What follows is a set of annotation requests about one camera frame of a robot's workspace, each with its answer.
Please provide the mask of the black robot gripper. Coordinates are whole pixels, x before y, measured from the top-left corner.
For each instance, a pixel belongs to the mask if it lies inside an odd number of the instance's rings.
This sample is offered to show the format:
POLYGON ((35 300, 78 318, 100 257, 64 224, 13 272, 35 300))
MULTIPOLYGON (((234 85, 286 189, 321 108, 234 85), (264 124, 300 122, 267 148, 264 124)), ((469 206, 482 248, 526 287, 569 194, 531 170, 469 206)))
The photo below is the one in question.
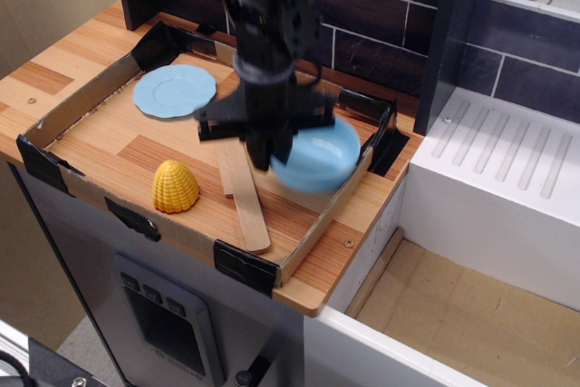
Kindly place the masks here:
POLYGON ((336 97, 316 89, 317 81, 299 83, 292 75, 281 82, 251 83, 242 79, 229 95, 214 97, 194 111, 201 140, 246 139, 253 166, 270 167, 267 133, 273 133, 271 155, 286 164, 294 134, 302 129, 332 125, 336 97))

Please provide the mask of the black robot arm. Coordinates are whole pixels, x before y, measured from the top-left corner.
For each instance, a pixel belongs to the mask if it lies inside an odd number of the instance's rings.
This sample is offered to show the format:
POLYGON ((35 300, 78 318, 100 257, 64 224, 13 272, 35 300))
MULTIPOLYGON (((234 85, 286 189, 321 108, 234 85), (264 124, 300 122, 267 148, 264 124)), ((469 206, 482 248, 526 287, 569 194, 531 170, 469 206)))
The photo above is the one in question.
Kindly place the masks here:
POLYGON ((237 88, 194 111, 201 140, 238 138, 256 169, 287 162, 295 135, 334 124, 335 97, 300 83, 295 63, 319 34, 310 0, 223 0, 237 35, 237 88))

